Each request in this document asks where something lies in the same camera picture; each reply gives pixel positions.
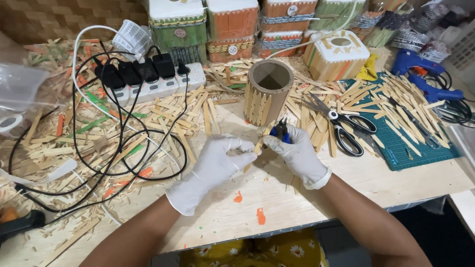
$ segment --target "human hand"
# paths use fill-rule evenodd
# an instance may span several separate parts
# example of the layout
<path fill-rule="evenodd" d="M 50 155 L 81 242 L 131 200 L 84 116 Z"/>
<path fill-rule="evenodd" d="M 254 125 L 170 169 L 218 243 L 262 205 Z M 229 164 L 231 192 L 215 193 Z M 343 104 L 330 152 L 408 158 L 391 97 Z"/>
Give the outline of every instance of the human hand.
<path fill-rule="evenodd" d="M 257 159 L 254 147 L 252 142 L 238 137 L 211 135 L 206 140 L 193 170 L 166 190 L 170 204 L 179 213 L 193 216 L 196 206 L 209 190 Z M 226 155 L 230 150 L 244 153 L 238 156 Z"/>
<path fill-rule="evenodd" d="M 287 130 L 292 144 L 271 135 L 263 136 L 264 143 L 283 157 L 290 170 L 302 179 L 305 188 L 322 188 L 330 179 L 332 170 L 317 158 L 307 131 L 289 124 Z"/>

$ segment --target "plug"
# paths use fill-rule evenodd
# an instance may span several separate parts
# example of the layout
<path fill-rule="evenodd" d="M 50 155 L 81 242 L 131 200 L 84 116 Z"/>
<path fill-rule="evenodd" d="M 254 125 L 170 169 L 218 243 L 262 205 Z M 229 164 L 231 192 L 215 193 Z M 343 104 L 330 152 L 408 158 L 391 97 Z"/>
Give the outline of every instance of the plug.
<path fill-rule="evenodd" d="M 177 70 L 178 75 L 180 76 L 185 76 L 188 73 L 190 73 L 190 69 L 185 66 L 185 63 L 181 59 L 178 59 L 178 70 Z"/>
<path fill-rule="evenodd" d="M 158 55 L 152 57 L 155 70 L 164 79 L 173 78 L 175 76 L 175 66 L 170 54 L 162 54 L 157 48 Z"/>
<path fill-rule="evenodd" d="M 136 86 L 142 82 L 142 77 L 130 61 L 119 62 L 119 74 L 123 81 L 130 86 Z"/>
<path fill-rule="evenodd" d="M 158 80 L 158 73 L 153 67 L 152 59 L 146 58 L 144 63 L 139 63 L 137 60 L 133 62 L 133 66 L 139 72 L 140 76 L 147 83 L 152 83 Z"/>
<path fill-rule="evenodd" d="M 120 89 L 125 87 L 125 82 L 122 79 L 119 71 L 113 64 L 103 66 L 99 60 L 96 60 L 97 67 L 94 69 L 94 74 L 110 89 Z"/>

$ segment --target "forearm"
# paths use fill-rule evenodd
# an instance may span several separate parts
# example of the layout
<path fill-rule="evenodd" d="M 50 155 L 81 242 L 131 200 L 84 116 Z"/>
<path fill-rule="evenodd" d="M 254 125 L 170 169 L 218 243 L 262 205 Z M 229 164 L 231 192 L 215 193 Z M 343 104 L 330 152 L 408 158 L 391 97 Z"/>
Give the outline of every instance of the forearm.
<path fill-rule="evenodd" d="M 145 266 L 179 217 L 163 195 L 104 239 L 80 267 Z"/>
<path fill-rule="evenodd" d="M 390 256 L 426 258 L 409 231 L 391 214 L 335 174 L 320 190 L 335 215 L 365 248 Z"/>

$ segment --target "yellow cloth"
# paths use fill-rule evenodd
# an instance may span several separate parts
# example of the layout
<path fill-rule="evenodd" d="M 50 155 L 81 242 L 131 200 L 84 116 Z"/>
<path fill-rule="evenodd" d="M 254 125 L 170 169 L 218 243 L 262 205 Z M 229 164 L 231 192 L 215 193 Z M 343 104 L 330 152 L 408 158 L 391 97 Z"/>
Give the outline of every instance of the yellow cloth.
<path fill-rule="evenodd" d="M 180 253 L 180 267 L 328 267 L 312 229 L 240 239 Z"/>
<path fill-rule="evenodd" d="M 356 77 L 361 80 L 376 81 L 378 79 L 378 74 L 376 74 L 375 62 L 378 58 L 378 55 L 370 54 L 370 58 L 368 58 Z"/>

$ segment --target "white plastic basket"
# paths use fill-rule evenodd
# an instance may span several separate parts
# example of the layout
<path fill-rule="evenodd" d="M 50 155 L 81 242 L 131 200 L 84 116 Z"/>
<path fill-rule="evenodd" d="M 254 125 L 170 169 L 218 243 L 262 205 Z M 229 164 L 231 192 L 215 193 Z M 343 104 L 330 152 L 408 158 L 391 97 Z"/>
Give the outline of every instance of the white plastic basket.
<path fill-rule="evenodd" d="M 452 49 L 452 55 L 443 62 L 444 67 L 475 94 L 475 88 L 471 86 L 475 82 L 475 20 L 447 47 Z"/>
<path fill-rule="evenodd" d="M 136 58 L 138 59 L 145 53 L 145 50 L 148 49 L 152 41 L 150 30 L 146 31 L 146 29 L 148 29 L 146 26 L 143 28 L 135 22 L 125 19 L 122 27 L 119 29 L 119 33 L 127 38 L 133 47 L 118 34 L 114 36 L 112 44 L 119 51 L 135 53 L 135 56 L 129 54 L 124 55 L 129 60 L 133 61 Z"/>

